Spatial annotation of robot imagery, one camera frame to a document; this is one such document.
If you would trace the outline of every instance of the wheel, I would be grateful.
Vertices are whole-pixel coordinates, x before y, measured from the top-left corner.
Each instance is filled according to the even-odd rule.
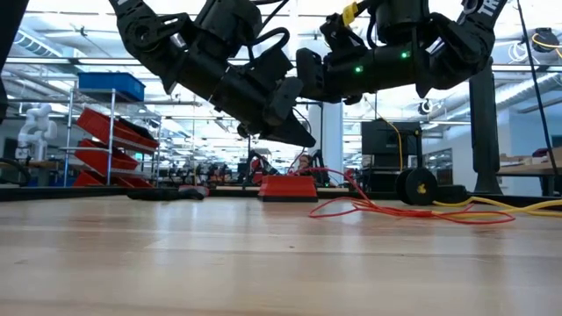
[[[412,170],[407,176],[405,191],[411,205],[432,205],[438,190],[437,179],[425,168]]]
[[[396,194],[398,194],[398,198],[400,201],[407,205],[411,205],[412,201],[407,197],[406,194],[406,179],[407,177],[414,171],[413,169],[406,169],[400,173],[400,175],[396,178],[396,184],[394,188],[396,190]]]

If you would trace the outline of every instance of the red cable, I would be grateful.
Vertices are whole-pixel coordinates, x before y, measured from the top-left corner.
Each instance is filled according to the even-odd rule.
[[[515,220],[515,217],[511,214],[505,212],[497,212],[497,211],[485,211],[485,212],[472,212],[470,211],[474,205],[470,204],[467,205],[464,210],[460,212],[447,212],[447,213],[436,213],[430,210],[407,210],[407,209],[400,209],[395,207],[389,206],[379,206],[374,203],[365,195],[365,193],[359,188],[357,183],[349,176],[343,174],[342,172],[328,169],[328,168],[308,168],[298,170],[296,172],[290,173],[289,176],[296,176],[300,172],[307,172],[307,171],[327,171],[336,173],[337,175],[343,176],[353,187],[357,190],[361,198],[353,198],[353,197],[339,197],[333,200],[327,201],[321,205],[316,206],[313,208],[308,217],[312,219],[325,219],[325,218],[333,218],[339,217],[343,215],[348,215],[353,212],[375,212],[375,213],[382,213],[386,215],[391,215],[395,217],[403,217],[403,218],[417,218],[417,219],[443,219],[448,220],[453,223],[457,224],[465,224],[465,225],[492,225],[492,224],[503,224],[508,223],[510,221]],[[351,201],[353,205],[352,210],[344,211],[344,212],[337,212],[337,213],[329,213],[329,214],[316,214],[317,211],[323,209],[327,205],[330,205],[334,202],[340,201]],[[492,214],[497,215],[500,217],[505,217],[506,219],[497,219],[497,220],[464,220],[464,219],[454,219],[451,216],[459,215],[459,214]]]

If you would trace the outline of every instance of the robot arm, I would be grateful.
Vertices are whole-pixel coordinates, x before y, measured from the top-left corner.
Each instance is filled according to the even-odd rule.
[[[348,28],[346,11],[328,17],[321,31],[332,49],[323,59],[307,48],[297,52],[302,97],[354,104],[363,93],[416,84],[420,97],[447,90],[480,72],[494,48],[494,25],[507,0],[464,0],[458,21],[429,13],[428,0],[367,0],[355,17],[371,14],[385,46],[368,48]],[[428,47],[440,39],[433,52]]]
[[[170,93],[180,83],[241,124],[242,137],[312,147],[313,137],[292,113],[297,97],[347,104],[364,93],[415,83],[420,97],[448,89],[477,74],[489,62],[494,25],[507,0],[463,0],[464,13],[451,21],[429,13],[429,0],[365,0],[334,14],[321,26],[332,52],[321,57],[297,52],[297,77],[282,51],[285,28],[263,29],[259,4],[281,0],[206,0],[195,20],[186,13],[157,16],[142,0],[110,0],[126,50],[162,79]],[[349,24],[371,15],[367,47]],[[371,39],[376,27],[377,47]],[[275,35],[281,40],[243,66],[228,58]],[[442,43],[428,52],[437,40]]]
[[[262,15],[249,0],[207,0],[192,21],[187,13],[157,16],[142,0],[110,0],[126,50],[162,79],[176,83],[238,119],[243,137],[312,147],[314,138],[292,113],[302,82],[285,77],[293,67],[282,51],[289,32],[278,28],[258,38]],[[243,66],[229,63],[242,46],[282,35],[273,47]]]

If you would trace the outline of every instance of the cable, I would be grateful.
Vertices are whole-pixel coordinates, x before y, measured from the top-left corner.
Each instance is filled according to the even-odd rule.
[[[535,43],[537,43],[538,45],[540,45],[540,46],[542,46],[542,47],[547,47],[547,48],[562,48],[562,45],[550,45],[550,44],[543,43],[543,42],[541,42],[541,41],[539,41],[539,40],[537,39],[538,36],[539,36],[538,34],[535,34],[535,35],[533,35],[533,36],[531,37],[531,39],[532,39]]]
[[[409,210],[409,209],[400,209],[395,207],[379,206],[374,204],[372,201],[370,201],[370,199],[364,194],[361,188],[359,188],[357,183],[351,177],[339,171],[326,169],[326,168],[310,168],[310,169],[299,170],[297,173],[295,173],[295,175],[297,175],[299,172],[307,172],[307,171],[327,171],[327,172],[333,172],[338,175],[341,175],[349,183],[351,183],[351,185],[357,190],[357,192],[361,196],[361,198],[339,197],[331,201],[328,201],[327,203],[319,205],[314,209],[312,209],[308,214],[308,216],[313,219],[339,217],[339,216],[351,214],[353,212],[375,212],[375,213],[382,213],[382,214],[391,215],[395,217],[402,217],[402,218],[443,219],[443,220],[448,220],[450,222],[454,222],[457,224],[464,224],[464,225],[492,225],[492,224],[508,223],[515,220],[515,216],[513,215],[516,213],[527,213],[532,216],[562,218],[562,212],[539,211],[547,207],[562,206],[562,200],[547,201],[547,202],[537,203],[534,205],[529,205],[521,208],[514,207],[512,205],[506,205],[501,202],[494,201],[488,198],[482,198],[482,197],[471,197],[468,200],[458,204],[444,204],[444,203],[435,202],[435,204],[439,206],[464,207],[464,209],[460,212]],[[352,210],[338,212],[338,213],[317,214],[317,211],[324,208],[325,206],[339,201],[350,201],[353,204],[354,208]],[[471,211],[471,209],[474,207],[473,202],[504,207],[506,208],[506,210]],[[498,217],[500,218],[503,217],[504,219],[482,220],[482,219],[490,219],[490,218],[498,218]]]
[[[253,4],[255,5],[266,5],[266,4],[276,4],[279,3],[283,0],[255,0],[252,1]]]
[[[533,42],[537,43],[538,45],[540,45],[540,46],[542,46],[542,47],[555,48],[556,53],[558,54],[558,56],[559,56],[560,58],[562,58],[562,52],[560,52],[560,48],[562,48],[562,45],[550,45],[550,44],[543,43],[543,42],[537,40],[537,37],[538,37],[538,36],[539,36],[538,34],[533,35],[533,37],[532,37]]]
[[[32,181],[32,175],[29,173],[29,171],[27,171],[27,169],[24,166],[19,164],[19,162],[12,159],[0,158],[0,163],[7,164],[8,166],[17,169],[18,173],[21,174],[24,178],[22,181],[13,181],[10,179],[4,179],[0,177],[0,184],[14,184],[20,187],[25,187],[29,184],[29,182]]]
[[[296,108],[292,108],[292,110],[297,112],[300,115],[300,117],[302,117],[306,121],[306,124],[308,125],[307,130],[308,130],[309,133],[312,133],[313,127],[310,125],[310,122],[308,121],[308,118],[306,118],[304,115],[302,115],[302,113],[299,110],[297,110]],[[300,156],[305,153],[305,150],[306,150],[306,147],[303,147],[300,154],[297,157],[295,157],[295,160],[292,161],[291,166],[287,169],[287,173],[291,172],[292,166],[294,166],[295,163],[297,162],[297,160],[300,158]]]
[[[289,0],[280,0],[280,1],[282,1],[281,4],[279,4],[277,8],[275,8],[275,10],[265,19],[265,21],[263,21],[262,28],[264,28],[271,21],[271,19],[275,17],[281,11],[281,9],[283,9],[283,7],[289,2]]]
[[[248,56],[250,59],[250,62],[247,63],[245,65],[245,67],[247,68],[251,68],[254,66],[255,63],[255,58],[254,58],[254,52],[252,51],[252,48],[258,44],[263,43],[265,40],[268,40],[276,35],[279,34],[283,34],[283,37],[275,44],[273,44],[270,48],[266,49],[262,54],[266,54],[268,51],[272,50],[272,49],[277,49],[277,48],[282,48],[283,46],[287,45],[287,43],[289,42],[289,39],[291,37],[291,34],[289,33],[289,30],[287,30],[284,27],[278,27],[275,28],[267,33],[265,33],[264,35],[258,37],[257,39],[254,39],[248,43],[243,43],[244,46],[248,47]]]
[[[415,219],[443,219],[450,222],[458,223],[458,224],[465,224],[465,225],[491,225],[491,224],[502,224],[508,223],[510,221],[515,220],[515,217],[507,212],[502,211],[477,211],[473,212],[470,211],[473,205],[464,205],[466,206],[464,210],[460,212],[437,212],[431,210],[406,210],[400,209],[395,207],[387,207],[387,206],[379,206],[374,204],[370,199],[364,194],[364,192],[359,188],[357,183],[349,176],[343,174],[342,172],[335,171],[332,169],[327,168],[310,168],[299,170],[296,174],[300,172],[307,172],[307,171],[327,171],[333,172],[338,175],[343,176],[359,193],[361,198],[353,198],[353,197],[339,197],[328,201],[327,203],[318,205],[317,207],[313,208],[308,217],[313,219],[323,219],[323,218],[333,218],[339,217],[347,214],[351,214],[353,212],[375,212],[381,213],[385,215],[391,215],[395,217],[401,218],[415,218]],[[338,213],[329,213],[329,214],[317,214],[317,211],[324,208],[327,205],[330,205],[334,202],[339,201],[350,201],[354,208],[352,210],[338,212]],[[470,220],[470,218],[490,218],[490,217],[503,217],[505,219],[494,219],[494,220]]]
[[[400,136],[400,131],[398,130],[398,128],[396,128],[396,126],[394,126],[393,123],[387,121],[386,118],[383,118],[382,115],[378,114],[377,109],[375,109],[375,107],[372,106],[371,102],[369,102],[369,100],[367,100],[367,97],[365,97],[365,102],[367,102],[367,104],[375,111],[375,113],[377,113],[377,115],[382,120],[384,120],[390,127],[392,127],[394,129],[394,131],[396,132],[396,135],[398,137],[398,154],[399,154],[399,161],[400,161],[400,172],[402,172],[402,170],[404,169],[404,162],[403,162],[403,157],[402,157],[402,136]]]
[[[527,26],[525,25],[525,19],[523,17],[523,11],[521,8],[520,0],[517,0],[517,5],[519,7],[519,18],[521,19],[521,26],[523,28],[523,41],[525,42],[525,46],[527,47],[527,54],[529,55],[529,57],[532,57],[529,36],[527,35]],[[537,70],[535,69],[535,63],[532,58],[529,58],[529,63],[530,63],[531,74],[533,75],[535,93],[537,94],[538,110],[541,114],[541,121],[543,123],[544,140],[546,141],[546,148],[548,150],[548,155],[551,159],[552,172],[554,173],[555,179],[559,179],[558,166],[554,158],[554,152],[552,151],[551,135],[548,131],[548,125],[546,124],[546,115],[544,114],[543,99],[541,98],[541,91],[538,88]]]
[[[375,23],[376,23],[376,16],[371,15],[371,18],[369,19],[369,25],[367,26],[367,44],[369,44],[369,47],[371,49],[377,48],[377,43],[375,43],[375,41],[372,40],[372,30],[375,27]]]
[[[534,205],[529,205],[529,206],[526,206],[526,207],[515,207],[515,206],[512,206],[512,205],[507,205],[505,203],[494,201],[492,199],[484,198],[484,197],[471,197],[464,202],[456,203],[456,204],[445,204],[445,203],[439,203],[439,202],[435,202],[434,204],[438,205],[438,206],[445,206],[445,207],[462,207],[462,206],[467,206],[467,205],[469,205],[473,202],[479,202],[479,203],[482,203],[482,204],[504,207],[507,210],[505,210],[503,212],[508,213],[508,214],[527,213],[527,214],[533,215],[533,216],[548,216],[548,217],[560,217],[560,218],[562,218],[562,212],[538,211],[539,209],[544,209],[544,208],[547,208],[547,207],[560,206],[560,205],[562,205],[562,200],[546,201],[546,202],[541,202],[541,203],[537,203],[537,204],[534,204]]]

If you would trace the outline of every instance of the column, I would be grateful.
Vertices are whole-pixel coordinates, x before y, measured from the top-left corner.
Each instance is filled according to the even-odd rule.
[[[321,149],[324,164],[330,168],[343,172],[343,104],[309,105],[308,120],[316,145],[309,149],[309,153]],[[330,174],[338,183],[343,182],[343,176]]]

